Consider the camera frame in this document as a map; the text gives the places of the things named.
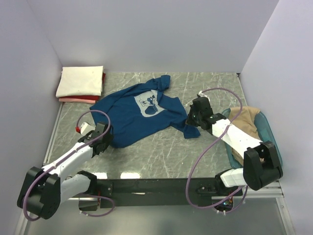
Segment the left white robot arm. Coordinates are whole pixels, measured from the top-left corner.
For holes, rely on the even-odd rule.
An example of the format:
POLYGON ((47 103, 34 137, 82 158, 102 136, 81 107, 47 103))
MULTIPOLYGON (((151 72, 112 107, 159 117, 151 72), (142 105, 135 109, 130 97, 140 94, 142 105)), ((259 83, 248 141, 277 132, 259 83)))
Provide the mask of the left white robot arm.
POLYGON ((97 176, 79 171, 70 173, 79 165, 104 152, 113 140, 112 125, 99 122, 95 130, 89 131, 67 153, 41 168, 32 167, 26 173, 17 206, 25 216, 29 213, 38 219, 49 219, 59 206, 78 194, 91 197, 98 194, 97 176))

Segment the blue printed t shirt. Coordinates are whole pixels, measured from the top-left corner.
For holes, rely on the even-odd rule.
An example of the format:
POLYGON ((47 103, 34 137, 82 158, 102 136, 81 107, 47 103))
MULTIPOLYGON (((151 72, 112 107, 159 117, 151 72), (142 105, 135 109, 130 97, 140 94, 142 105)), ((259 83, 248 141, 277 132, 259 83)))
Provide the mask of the blue printed t shirt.
POLYGON ((105 96, 90 107, 94 123, 110 121, 114 148, 127 147, 168 127, 184 138, 200 136, 196 127, 186 124, 187 113, 179 98, 164 94, 171 77, 162 75, 105 96))

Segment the teal plastic bin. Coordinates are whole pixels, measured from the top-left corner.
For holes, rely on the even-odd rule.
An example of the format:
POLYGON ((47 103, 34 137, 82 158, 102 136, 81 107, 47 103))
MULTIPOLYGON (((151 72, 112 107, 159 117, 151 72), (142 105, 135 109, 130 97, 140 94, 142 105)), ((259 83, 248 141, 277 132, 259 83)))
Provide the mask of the teal plastic bin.
POLYGON ((262 112, 256 115, 254 121, 260 140, 246 134, 222 114, 218 116, 218 120, 212 124, 212 135, 220 137, 244 160, 243 166, 239 168, 239 162, 230 154, 230 164, 233 168, 220 175, 226 187, 248 185, 258 190, 283 176, 281 155, 270 125, 262 112))

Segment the folded cream t shirt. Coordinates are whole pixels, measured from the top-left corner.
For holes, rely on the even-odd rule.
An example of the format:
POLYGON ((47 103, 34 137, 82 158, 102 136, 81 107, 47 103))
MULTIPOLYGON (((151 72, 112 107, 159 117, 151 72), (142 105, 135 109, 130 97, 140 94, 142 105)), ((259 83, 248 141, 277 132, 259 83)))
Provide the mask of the folded cream t shirt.
POLYGON ((69 91, 72 85, 82 85, 84 83, 99 84, 103 74, 103 66, 93 67, 63 67, 61 80, 56 91, 60 95, 63 91, 69 91))

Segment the tan t shirt in bin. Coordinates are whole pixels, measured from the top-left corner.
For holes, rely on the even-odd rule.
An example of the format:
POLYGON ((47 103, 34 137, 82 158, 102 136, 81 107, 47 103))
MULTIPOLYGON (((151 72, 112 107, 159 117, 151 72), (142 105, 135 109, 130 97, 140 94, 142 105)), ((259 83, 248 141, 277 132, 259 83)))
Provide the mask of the tan t shirt in bin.
MULTIPOLYGON (((230 114, 228 116, 229 120, 232 120, 239 112, 240 107, 230 108, 230 114)), ((236 127, 244 131, 246 134, 260 140, 257 132, 257 127, 254 124, 255 117, 259 114, 260 109, 250 106, 243 106, 242 112, 239 116, 232 122, 236 127)), ((232 155, 235 160, 239 162, 241 166, 244 164, 244 160, 241 155, 233 148, 231 148, 232 155)))

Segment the folded dark red t shirt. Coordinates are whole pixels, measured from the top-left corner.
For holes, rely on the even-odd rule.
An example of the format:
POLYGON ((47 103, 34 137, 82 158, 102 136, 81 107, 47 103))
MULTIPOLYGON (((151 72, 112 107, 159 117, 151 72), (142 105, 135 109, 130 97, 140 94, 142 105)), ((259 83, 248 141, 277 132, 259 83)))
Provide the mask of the folded dark red t shirt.
POLYGON ((102 94, 105 78, 106 74, 103 73, 99 84, 72 85, 69 87, 69 91, 61 92, 60 95, 57 95, 57 98, 89 99, 97 102, 102 94))

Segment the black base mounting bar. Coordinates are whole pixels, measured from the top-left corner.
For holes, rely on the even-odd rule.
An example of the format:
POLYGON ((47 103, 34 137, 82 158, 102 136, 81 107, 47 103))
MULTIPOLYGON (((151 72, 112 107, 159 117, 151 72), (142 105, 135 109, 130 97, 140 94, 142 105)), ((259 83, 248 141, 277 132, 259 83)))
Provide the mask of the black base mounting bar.
POLYGON ((227 188, 216 178, 191 179, 186 197, 186 178, 168 179, 100 179, 92 193, 80 193, 78 197, 103 196, 112 199, 117 207, 127 206, 180 206, 189 202, 196 207, 207 208, 218 201, 242 196, 239 186, 227 188))

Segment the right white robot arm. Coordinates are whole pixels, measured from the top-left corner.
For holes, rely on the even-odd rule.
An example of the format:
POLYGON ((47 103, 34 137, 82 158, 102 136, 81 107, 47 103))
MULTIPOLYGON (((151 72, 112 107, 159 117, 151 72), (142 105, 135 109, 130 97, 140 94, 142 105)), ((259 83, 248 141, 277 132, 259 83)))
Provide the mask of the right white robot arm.
POLYGON ((262 142, 240 130, 220 113, 213 113, 207 97, 197 97, 190 106, 186 123, 200 127, 220 138, 244 160, 243 167, 231 169, 218 176, 215 191, 226 195, 235 186, 249 186, 257 191, 283 176, 276 146, 262 142))

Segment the folded pink t shirt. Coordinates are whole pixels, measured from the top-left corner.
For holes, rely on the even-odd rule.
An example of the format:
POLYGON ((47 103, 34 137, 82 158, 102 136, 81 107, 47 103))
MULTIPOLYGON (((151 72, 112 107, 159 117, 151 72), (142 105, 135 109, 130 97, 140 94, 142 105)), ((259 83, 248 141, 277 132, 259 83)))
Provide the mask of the folded pink t shirt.
POLYGON ((89 99, 78 99, 78 98, 59 98, 60 102, 77 102, 77 103, 86 103, 86 104, 95 104, 95 100, 89 99))

